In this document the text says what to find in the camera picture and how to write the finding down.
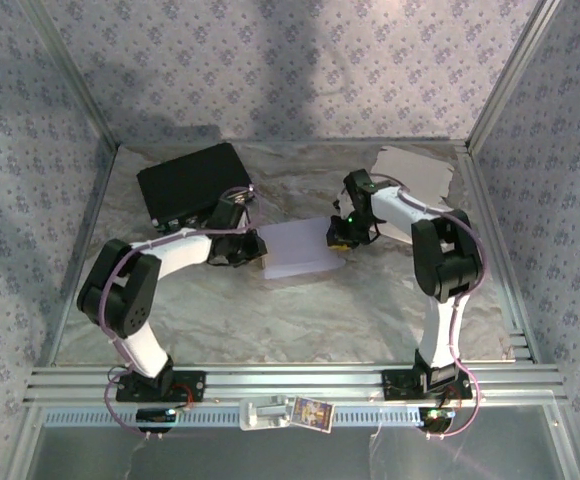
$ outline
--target cable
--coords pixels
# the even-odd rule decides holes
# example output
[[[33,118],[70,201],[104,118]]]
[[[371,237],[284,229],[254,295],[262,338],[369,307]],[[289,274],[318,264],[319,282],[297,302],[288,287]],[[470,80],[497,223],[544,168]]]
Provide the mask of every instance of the cable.
[[[241,191],[243,191],[244,193],[245,192],[253,192],[255,197],[257,197],[257,192],[253,186],[250,186],[247,188],[246,187],[234,187],[234,188],[228,189],[228,190],[226,190],[226,192],[221,194],[221,197],[224,197],[225,195],[229,195],[230,193],[238,191],[238,189],[242,189]],[[258,204],[259,204],[259,212],[258,212],[257,217],[260,217],[261,216],[261,208],[260,208],[261,200],[260,199],[258,201]],[[176,241],[181,240],[183,238],[199,236],[199,235],[241,235],[243,233],[247,233],[249,230],[254,228],[257,225],[257,222],[259,220],[260,220],[260,218],[256,218],[255,220],[251,220],[250,222],[248,222],[245,226],[239,227],[239,228],[232,228],[232,229],[226,229],[226,230],[205,229],[205,230],[195,230],[195,231],[191,231],[191,232],[190,231],[189,232],[178,232],[178,233],[175,233],[173,235],[169,235],[167,237],[163,237],[163,238],[160,238],[160,239],[157,239],[154,241],[146,242],[144,244],[141,244],[141,245],[131,249],[128,253],[126,253],[121,258],[119,263],[117,263],[114,266],[114,268],[112,269],[112,272],[110,273],[110,276],[108,277],[108,280],[106,280],[106,283],[103,286],[103,291],[101,293],[101,300],[99,301],[99,310],[98,310],[99,327],[101,328],[103,333],[105,333],[108,336],[108,338],[110,338],[111,343],[115,346],[117,352],[119,352],[119,354],[130,365],[130,367],[126,371],[118,373],[112,379],[110,379],[108,376],[108,384],[106,385],[105,391],[103,393],[103,401],[105,402],[106,408],[108,409],[108,412],[110,413],[110,415],[112,416],[114,421],[117,424],[119,424],[119,426],[121,428],[123,428],[124,430],[126,430],[127,432],[135,434],[135,435],[138,434],[141,436],[145,436],[145,434],[143,432],[141,432],[138,428],[133,428],[133,427],[129,426],[127,423],[125,423],[123,421],[123,419],[119,415],[117,415],[114,412],[114,409],[112,408],[112,405],[110,403],[110,398],[109,398],[109,394],[110,394],[110,390],[112,389],[112,386],[118,384],[118,381],[122,376],[131,374],[135,369],[135,365],[132,363],[132,357],[130,356],[130,354],[126,350],[121,339],[109,327],[108,322],[106,320],[106,315],[105,315],[106,303],[108,301],[108,297],[110,296],[110,291],[112,290],[112,285],[114,284],[115,279],[118,277],[119,272],[121,272],[123,267],[130,260],[130,258],[132,258],[137,253],[143,252],[145,250],[150,250],[150,249],[155,248],[155,247],[168,245],[172,242],[176,242]],[[116,366],[111,368],[110,371],[108,372],[108,374],[110,374],[114,368],[116,368]],[[190,400],[190,398],[191,398],[191,392],[189,392],[189,395],[188,395],[189,400]]]
[[[248,187],[232,187],[223,192],[219,198],[225,198],[230,194],[235,193],[252,193],[253,198],[257,198],[257,215],[254,217],[254,220],[250,220],[250,212],[249,208],[247,207],[246,203],[249,199],[246,198],[244,201],[244,206],[246,207],[246,220],[248,221],[248,225],[258,224],[261,220],[263,220],[263,205],[261,202],[261,195],[259,191],[255,188],[254,185],[250,185]]]
[[[406,188],[406,189],[408,188],[408,187],[406,187],[405,183],[403,183],[398,178],[394,178],[394,177],[392,177],[390,175],[386,175],[385,173],[371,173],[370,176],[371,177],[385,178],[386,180],[390,180],[390,181],[396,183],[400,187],[403,187],[403,188]]]
[[[186,403],[182,403],[174,407],[175,410],[178,408],[185,409],[186,407],[192,408],[192,404],[194,403],[194,395],[192,395],[192,390],[190,390],[190,387],[187,386],[185,383],[175,383],[174,385],[172,385],[173,390],[177,390],[179,388],[183,388],[186,391],[188,398],[186,399]]]
[[[464,432],[470,425],[472,425],[472,423],[474,422],[474,419],[476,418],[477,414],[479,413],[479,408],[480,408],[480,404],[481,404],[481,387],[479,386],[479,381],[477,380],[477,377],[470,371],[470,369],[468,367],[466,367],[461,362],[461,360],[459,360],[459,357],[457,356],[457,353],[455,350],[456,345],[454,344],[453,339],[454,339],[454,330],[455,330],[456,325],[457,325],[457,313],[459,310],[459,305],[460,305],[461,299],[467,295],[470,295],[472,292],[477,290],[483,284],[483,281],[484,281],[486,274],[488,272],[488,258],[486,256],[486,249],[485,249],[485,246],[483,245],[483,242],[478,237],[476,232],[474,230],[472,230],[472,228],[470,228],[468,225],[466,225],[464,222],[462,222],[458,218],[448,214],[444,210],[440,210],[438,208],[430,208],[427,205],[420,204],[419,202],[414,201],[414,199],[410,199],[410,198],[406,197],[405,193],[407,192],[407,190],[408,190],[407,187],[404,186],[401,189],[399,189],[399,191],[397,192],[397,195],[401,199],[401,201],[403,201],[406,205],[409,205],[410,207],[415,208],[423,213],[430,212],[430,213],[439,215],[439,216],[445,218],[446,220],[454,223],[462,230],[464,230],[470,236],[470,238],[474,241],[474,243],[476,244],[477,250],[479,251],[479,256],[481,257],[481,263],[483,265],[483,268],[481,270],[481,275],[479,275],[479,277],[477,278],[477,281],[474,283],[472,288],[457,295],[454,299],[454,305],[452,307],[452,317],[450,319],[450,339],[449,339],[450,343],[448,344],[448,346],[450,348],[450,354],[452,355],[452,359],[454,360],[454,362],[457,365],[457,367],[459,368],[459,370],[463,371],[466,375],[468,375],[468,378],[470,378],[472,383],[474,383],[474,389],[475,389],[474,410],[472,410],[472,413],[470,414],[470,417],[468,418],[466,423],[464,423],[461,427],[457,428],[456,430],[454,430],[452,432],[443,434],[444,437],[452,437],[452,436],[460,434],[461,432]]]
[[[444,392],[444,398],[443,398],[443,401],[441,402],[441,405],[439,405],[439,408],[443,408],[443,405],[446,403],[446,401],[452,400],[450,397],[448,397],[448,392],[447,392],[448,390],[455,394],[456,400],[459,400],[459,406],[457,407],[457,410],[461,410],[461,405],[463,403],[463,400],[461,399],[461,394],[459,394],[459,391],[456,388],[454,388],[452,385],[448,385],[446,387],[446,392]]]
[[[108,373],[106,374],[106,377],[108,378],[108,381],[111,382],[112,380],[110,379],[110,374],[112,373],[112,370],[114,370],[115,368],[123,368],[124,370],[126,369],[125,365],[115,365],[114,367],[110,368],[110,370],[108,370]]]

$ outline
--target mounting plate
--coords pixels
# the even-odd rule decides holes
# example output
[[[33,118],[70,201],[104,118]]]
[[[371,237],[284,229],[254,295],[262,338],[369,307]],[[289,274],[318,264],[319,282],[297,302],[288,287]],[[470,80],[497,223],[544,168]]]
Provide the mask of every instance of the mounting plate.
[[[470,400],[472,398],[470,379],[462,370],[459,370],[456,380],[444,383],[438,388],[425,393],[423,388],[421,388],[420,377],[412,369],[383,370],[381,372],[381,381],[383,383],[383,397],[387,401],[441,399],[449,387],[451,387],[450,390],[456,390],[456,394],[459,395],[461,400]]]
[[[124,375],[119,380],[116,399],[121,403],[186,403],[188,390],[192,393],[192,401],[203,401],[203,392],[206,388],[206,373],[203,371],[173,371],[172,387],[165,395],[160,395],[155,389],[141,381],[135,380],[132,375]]]

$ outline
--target white foam block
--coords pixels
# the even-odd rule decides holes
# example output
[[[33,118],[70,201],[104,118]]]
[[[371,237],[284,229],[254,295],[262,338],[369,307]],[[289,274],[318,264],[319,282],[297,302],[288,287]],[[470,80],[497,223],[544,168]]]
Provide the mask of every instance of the white foam block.
[[[263,277],[267,280],[305,273],[325,272],[345,265],[345,260],[328,248],[326,217],[277,223],[258,228],[266,242]]]

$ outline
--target black box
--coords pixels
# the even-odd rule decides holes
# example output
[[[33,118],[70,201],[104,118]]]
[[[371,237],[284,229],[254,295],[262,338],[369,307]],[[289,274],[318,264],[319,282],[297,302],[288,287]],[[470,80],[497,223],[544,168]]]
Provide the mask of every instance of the black box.
[[[141,170],[137,180],[152,224],[163,233],[184,226],[198,228],[210,217],[221,194],[252,183],[229,143]]]

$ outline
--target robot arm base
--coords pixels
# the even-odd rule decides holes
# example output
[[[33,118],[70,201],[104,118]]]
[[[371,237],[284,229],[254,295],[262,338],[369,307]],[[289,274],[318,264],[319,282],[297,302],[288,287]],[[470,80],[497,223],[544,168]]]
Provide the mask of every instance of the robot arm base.
[[[200,402],[205,384],[205,372],[174,370],[172,358],[168,357],[163,369],[154,378],[134,371],[121,377],[116,400],[120,403]]]
[[[472,398],[470,379],[454,363],[441,368],[430,367],[415,352],[411,369],[384,370],[381,372],[383,395],[386,401],[442,399],[448,390],[454,390],[453,398]]]

